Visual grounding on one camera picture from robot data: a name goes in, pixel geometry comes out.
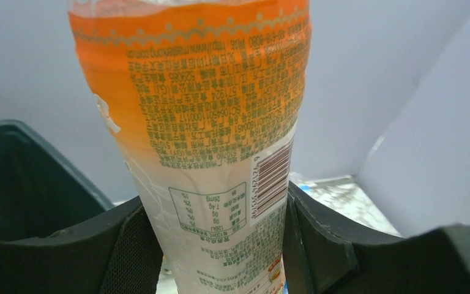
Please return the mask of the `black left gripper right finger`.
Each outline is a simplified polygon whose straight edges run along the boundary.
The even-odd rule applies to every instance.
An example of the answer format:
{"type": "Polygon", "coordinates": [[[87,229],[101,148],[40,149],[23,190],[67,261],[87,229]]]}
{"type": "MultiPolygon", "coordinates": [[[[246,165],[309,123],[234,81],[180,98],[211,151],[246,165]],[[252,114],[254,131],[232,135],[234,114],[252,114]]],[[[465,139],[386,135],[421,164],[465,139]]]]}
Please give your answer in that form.
{"type": "Polygon", "coordinates": [[[290,184],[283,263],[290,293],[470,293],[470,226],[400,238],[290,184]]]}

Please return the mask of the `orange label juice bottle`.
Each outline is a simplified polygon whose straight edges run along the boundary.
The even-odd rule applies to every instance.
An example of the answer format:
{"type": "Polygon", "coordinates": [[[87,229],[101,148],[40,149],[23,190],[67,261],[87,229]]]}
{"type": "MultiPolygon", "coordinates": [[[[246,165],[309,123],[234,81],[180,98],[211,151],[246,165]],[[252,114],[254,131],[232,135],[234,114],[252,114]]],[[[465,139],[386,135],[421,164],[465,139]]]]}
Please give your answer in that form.
{"type": "Polygon", "coordinates": [[[308,1],[69,1],[76,55],[179,293],[282,293],[308,1]]]}

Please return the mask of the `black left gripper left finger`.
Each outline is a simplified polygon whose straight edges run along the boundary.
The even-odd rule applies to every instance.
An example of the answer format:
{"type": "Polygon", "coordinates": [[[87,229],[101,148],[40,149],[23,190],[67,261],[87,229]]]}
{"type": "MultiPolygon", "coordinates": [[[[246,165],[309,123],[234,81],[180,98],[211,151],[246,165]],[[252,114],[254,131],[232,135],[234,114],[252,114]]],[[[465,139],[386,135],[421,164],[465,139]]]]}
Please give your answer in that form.
{"type": "Polygon", "coordinates": [[[162,258],[133,198],[44,238],[0,241],[0,293],[155,293],[162,258]]]}

